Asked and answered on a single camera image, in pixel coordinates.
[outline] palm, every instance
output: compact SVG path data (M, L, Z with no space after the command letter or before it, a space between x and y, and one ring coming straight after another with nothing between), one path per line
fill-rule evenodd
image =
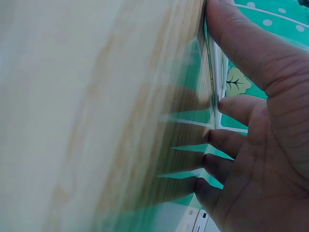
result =
M211 131L208 142L235 161L207 154L204 167L224 188L199 179L197 197L224 231L307 231L309 53L230 4L207 1L209 32L267 101L245 95L220 101L222 113L249 127L248 136Z
M213 217L226 230L274 231L282 221L288 224L281 231L287 225L296 229L297 212L309 212L309 182L295 171L276 141L266 106L253 109L247 140L224 185ZM291 207L295 215L287 214Z

